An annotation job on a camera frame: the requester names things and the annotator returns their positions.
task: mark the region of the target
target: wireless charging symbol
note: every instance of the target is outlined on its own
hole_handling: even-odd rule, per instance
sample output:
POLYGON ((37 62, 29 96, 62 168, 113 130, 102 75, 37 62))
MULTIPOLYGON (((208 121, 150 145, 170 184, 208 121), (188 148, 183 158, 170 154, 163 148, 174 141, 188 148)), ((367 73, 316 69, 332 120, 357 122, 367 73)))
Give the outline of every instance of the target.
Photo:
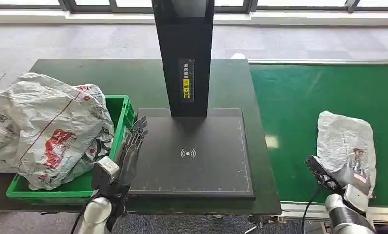
POLYGON ((197 155, 197 152, 194 149, 191 149, 189 151, 181 149, 180 155, 181 155, 181 158, 185 158, 185 157, 195 158, 195 156, 197 155))

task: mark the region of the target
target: gray carpet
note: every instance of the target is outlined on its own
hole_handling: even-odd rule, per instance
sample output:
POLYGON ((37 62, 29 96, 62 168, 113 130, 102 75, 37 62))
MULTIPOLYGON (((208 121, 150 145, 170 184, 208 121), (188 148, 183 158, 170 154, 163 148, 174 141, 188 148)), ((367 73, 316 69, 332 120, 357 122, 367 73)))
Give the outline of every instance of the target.
MULTIPOLYGON (((213 58, 242 53, 260 59, 388 59, 388 28, 266 28, 215 26, 213 58)), ((0 89, 45 58, 160 58, 154 25, 0 26, 0 89)), ((67 234, 75 214, 0 214, 0 234, 67 234)), ((238 234, 245 217, 130 215, 124 234, 238 234)), ((295 234, 299 224, 269 225, 262 233, 295 234)))

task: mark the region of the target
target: white plastic bag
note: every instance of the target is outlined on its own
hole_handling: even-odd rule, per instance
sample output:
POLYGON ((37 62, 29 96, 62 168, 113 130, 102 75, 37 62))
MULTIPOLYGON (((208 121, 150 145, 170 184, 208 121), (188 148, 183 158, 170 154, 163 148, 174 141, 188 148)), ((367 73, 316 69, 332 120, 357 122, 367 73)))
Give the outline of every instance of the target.
POLYGON ((20 129, 12 169, 31 189, 51 190, 69 175, 105 124, 113 124, 106 107, 87 92, 36 73, 19 80, 0 91, 0 114, 20 129))
MULTIPOLYGON (((98 86, 94 84, 86 84, 75 86, 75 88, 78 88, 92 95, 92 97, 94 97, 101 104, 101 106, 107 109, 105 96, 98 86)), ((109 119, 109 121, 105 122, 99 134, 92 141, 89 148, 86 150, 86 152, 83 153, 83 156, 76 163, 76 165, 73 167, 62 183, 68 183, 81 174, 90 171, 96 161, 102 157, 105 157, 110 152, 110 148, 112 147, 113 134, 113 122, 109 119)))
POLYGON ((336 115, 329 111, 319 114, 317 122, 316 160, 337 180, 345 180, 344 170, 353 170, 358 188, 372 197, 376 181, 376 154, 373 130, 369 123, 357 118, 336 115))
POLYGON ((14 156, 20 129, 8 116, 0 113, 0 172, 17 172, 18 159, 14 156))

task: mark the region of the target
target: yellow label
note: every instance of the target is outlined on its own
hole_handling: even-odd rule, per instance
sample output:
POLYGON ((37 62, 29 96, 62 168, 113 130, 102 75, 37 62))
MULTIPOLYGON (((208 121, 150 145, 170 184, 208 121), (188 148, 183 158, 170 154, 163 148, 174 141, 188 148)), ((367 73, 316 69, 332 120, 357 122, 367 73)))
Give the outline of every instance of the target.
POLYGON ((184 94, 184 98, 189 98, 190 97, 190 89, 189 89, 189 80, 188 79, 183 79, 182 80, 182 91, 184 94))

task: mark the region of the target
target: label sticker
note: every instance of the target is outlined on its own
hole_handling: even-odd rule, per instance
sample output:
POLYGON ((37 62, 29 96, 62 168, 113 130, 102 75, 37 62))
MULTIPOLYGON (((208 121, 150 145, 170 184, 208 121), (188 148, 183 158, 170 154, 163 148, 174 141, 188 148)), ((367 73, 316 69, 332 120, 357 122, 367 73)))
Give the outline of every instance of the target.
POLYGON ((195 60, 193 58, 179 59, 182 102, 194 102, 194 66, 195 60))

